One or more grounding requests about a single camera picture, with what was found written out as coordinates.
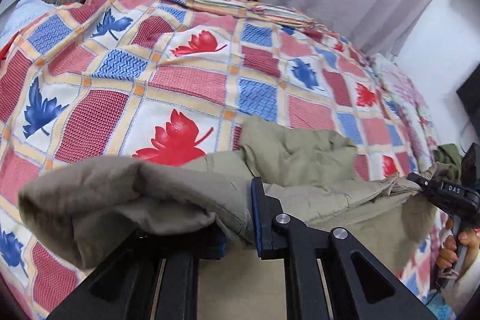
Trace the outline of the person's right hand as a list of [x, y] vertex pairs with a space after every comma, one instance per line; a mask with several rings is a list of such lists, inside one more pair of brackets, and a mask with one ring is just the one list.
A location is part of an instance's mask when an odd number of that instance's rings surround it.
[[463, 266], [459, 271], [459, 276], [462, 276], [473, 265], [479, 254], [479, 235], [475, 230], [469, 229], [466, 232], [461, 232], [456, 239], [453, 235], [449, 235], [443, 241], [442, 248], [439, 249], [436, 263], [440, 268], [451, 268], [458, 263], [457, 247], [459, 244], [467, 248]]

